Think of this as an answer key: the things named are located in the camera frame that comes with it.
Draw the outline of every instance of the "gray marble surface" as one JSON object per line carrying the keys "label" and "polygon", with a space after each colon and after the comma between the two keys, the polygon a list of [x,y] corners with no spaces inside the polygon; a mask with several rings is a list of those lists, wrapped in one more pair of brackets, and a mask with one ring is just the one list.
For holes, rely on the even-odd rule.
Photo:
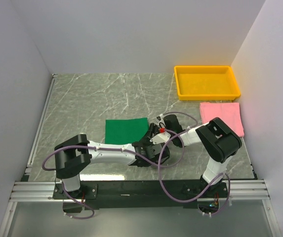
{"label": "gray marble surface", "polygon": [[[54,80],[29,181],[54,180],[55,171],[43,171],[41,163],[57,144],[79,133],[103,143],[106,119],[147,117],[151,122],[160,113],[183,111],[201,124],[200,102],[178,100],[173,74],[62,74]],[[178,118],[184,126],[193,124],[190,118]],[[181,149],[172,144],[169,148],[171,157],[167,164],[172,164],[179,159]],[[164,179],[200,178],[208,163],[207,151],[202,144],[185,149],[186,154],[177,166],[162,170]],[[54,158],[46,166],[54,167]],[[254,178],[244,144],[228,164],[227,171],[233,179]],[[121,164],[94,164],[81,172],[82,180],[157,178],[154,167]]]}

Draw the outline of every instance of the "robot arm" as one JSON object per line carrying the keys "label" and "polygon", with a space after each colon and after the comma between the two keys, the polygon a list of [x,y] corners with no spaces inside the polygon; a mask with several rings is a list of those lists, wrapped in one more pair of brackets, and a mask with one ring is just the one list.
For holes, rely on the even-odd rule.
{"label": "robot arm", "polygon": [[[162,115],[157,118],[159,123],[163,123],[166,129],[177,133],[182,133],[185,130],[179,124],[175,115],[168,115],[162,118]],[[217,175],[224,173],[227,169],[227,164],[235,155],[238,149],[242,146],[241,139],[238,135],[228,127],[220,118],[214,118],[208,123],[190,128],[182,133],[180,139],[183,140],[184,146],[189,146],[195,143],[200,143],[205,146],[210,155],[207,168],[202,175],[203,180],[209,184]],[[163,132],[151,139],[156,144],[158,142],[167,142],[170,134]],[[174,139],[174,145],[182,147],[179,139]],[[219,177],[214,184],[218,183],[222,177]]]}
{"label": "robot arm", "polygon": [[[166,129],[182,133],[180,138],[185,146],[202,142],[206,148],[210,158],[207,168],[201,177],[201,181],[205,183],[205,186],[226,170],[231,157],[242,146],[240,138],[220,118],[214,118],[209,123],[186,131],[182,129],[175,115],[168,115],[163,118],[163,121]],[[154,123],[150,124],[148,132],[139,142],[126,145],[100,144],[88,141],[85,134],[77,135],[56,146],[55,150],[74,145],[91,148],[90,150],[73,148],[58,152],[55,155],[56,177],[62,179],[66,191],[71,192],[80,188],[79,173],[90,163],[120,163],[138,167],[150,166],[138,154],[143,155],[152,162],[158,163],[162,147],[169,138],[170,134],[161,130]],[[182,147],[179,138],[174,139],[173,143],[178,147]],[[170,152],[166,148],[163,151],[161,163],[165,162],[169,156]],[[222,177],[219,177],[213,185],[217,184],[221,179]]]}
{"label": "robot arm", "polygon": [[[151,165],[140,158],[138,154],[154,163],[158,163],[164,143],[153,144],[150,142],[150,137],[158,132],[159,127],[152,123],[147,133],[139,142],[125,145],[96,143],[87,140],[85,134],[79,134],[55,147],[56,151],[73,146],[73,148],[60,151],[55,155],[56,177],[62,179],[66,191],[72,192],[80,188],[79,173],[89,164],[119,163],[138,167],[148,167]],[[170,151],[168,148],[165,148],[161,164],[169,157]]]}

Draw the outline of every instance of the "pink cloth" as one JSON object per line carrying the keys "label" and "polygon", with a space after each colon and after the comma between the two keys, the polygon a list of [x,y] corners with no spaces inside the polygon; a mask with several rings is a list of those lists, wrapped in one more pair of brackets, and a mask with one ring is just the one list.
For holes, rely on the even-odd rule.
{"label": "pink cloth", "polygon": [[200,105],[202,123],[221,118],[239,137],[244,136],[239,103],[209,103]]}

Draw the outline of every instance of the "green cloth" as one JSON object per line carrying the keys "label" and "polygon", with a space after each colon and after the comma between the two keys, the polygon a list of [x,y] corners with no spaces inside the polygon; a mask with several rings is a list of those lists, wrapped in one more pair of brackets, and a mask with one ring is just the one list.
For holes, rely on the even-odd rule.
{"label": "green cloth", "polygon": [[147,118],[106,120],[105,143],[123,145],[138,142],[148,131]]}

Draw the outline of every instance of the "white enclosure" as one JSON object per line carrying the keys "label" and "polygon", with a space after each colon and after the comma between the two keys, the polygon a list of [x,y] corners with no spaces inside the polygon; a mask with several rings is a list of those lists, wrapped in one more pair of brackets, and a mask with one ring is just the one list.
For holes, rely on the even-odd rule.
{"label": "white enclosure", "polygon": [[0,0],[0,224],[51,73],[231,65],[283,234],[283,0]]}

